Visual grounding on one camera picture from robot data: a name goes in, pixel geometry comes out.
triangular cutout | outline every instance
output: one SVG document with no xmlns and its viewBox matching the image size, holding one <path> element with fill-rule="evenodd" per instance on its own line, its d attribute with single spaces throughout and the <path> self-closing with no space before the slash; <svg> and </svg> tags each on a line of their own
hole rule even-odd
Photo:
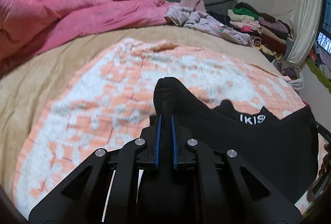
<svg viewBox="0 0 331 224">
<path fill-rule="evenodd" d="M 86 167 L 68 186 L 62 191 L 62 195 L 73 200 L 79 200 L 87 184 L 93 167 Z"/>
<path fill-rule="evenodd" d="M 240 172 L 247 185 L 249 194 L 253 201 L 258 201 L 270 195 L 269 190 L 253 176 L 244 166 L 240 167 Z"/>
</svg>

curtain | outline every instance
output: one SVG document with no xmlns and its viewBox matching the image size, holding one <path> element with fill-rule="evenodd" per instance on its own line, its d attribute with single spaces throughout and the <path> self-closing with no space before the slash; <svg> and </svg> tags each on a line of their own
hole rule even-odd
<svg viewBox="0 0 331 224">
<path fill-rule="evenodd" d="M 287 61 L 300 66 L 307 57 L 317 35 L 323 0 L 299 0 L 291 17 L 295 42 Z"/>
</svg>

pink blanket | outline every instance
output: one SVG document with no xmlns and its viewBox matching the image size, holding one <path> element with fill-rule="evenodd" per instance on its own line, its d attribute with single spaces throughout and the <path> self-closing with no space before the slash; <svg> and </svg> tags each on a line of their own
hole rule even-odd
<svg viewBox="0 0 331 224">
<path fill-rule="evenodd" d="M 0 0 L 0 76 L 68 41 L 166 24 L 165 0 Z"/>
</svg>

silver screw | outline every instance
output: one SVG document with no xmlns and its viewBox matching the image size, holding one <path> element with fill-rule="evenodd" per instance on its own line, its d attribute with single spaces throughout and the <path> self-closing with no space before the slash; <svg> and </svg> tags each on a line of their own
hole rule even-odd
<svg viewBox="0 0 331 224">
<path fill-rule="evenodd" d="M 235 158 L 237 155 L 238 155 L 238 153 L 235 151 L 235 150 L 233 150 L 233 149 L 230 149 L 230 150 L 228 150 L 228 152 L 226 153 L 230 158 Z"/>
<path fill-rule="evenodd" d="M 97 157 L 102 157 L 103 155 L 105 155 L 106 151 L 104 149 L 98 149 L 96 152 L 95 152 L 95 155 Z"/>
<path fill-rule="evenodd" d="M 143 144 L 145 144 L 145 140 L 142 138 L 138 138 L 135 142 L 134 142 L 137 146 L 142 146 Z"/>
<path fill-rule="evenodd" d="M 198 144 L 198 141 L 195 140 L 195 139 L 190 139 L 187 141 L 187 143 L 190 145 L 190 146 L 196 146 Z"/>
</svg>

wire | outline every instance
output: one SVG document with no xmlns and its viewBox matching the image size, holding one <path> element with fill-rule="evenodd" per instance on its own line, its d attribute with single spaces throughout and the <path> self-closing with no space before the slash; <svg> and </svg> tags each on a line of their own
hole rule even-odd
<svg viewBox="0 0 331 224">
<path fill-rule="evenodd" d="M 279 13 L 279 14 L 271 14 L 272 16 L 286 16 L 288 13 L 290 13 L 291 11 L 293 10 L 290 10 L 290 11 L 285 11 L 285 12 L 282 12 L 282 13 Z"/>
</svg>

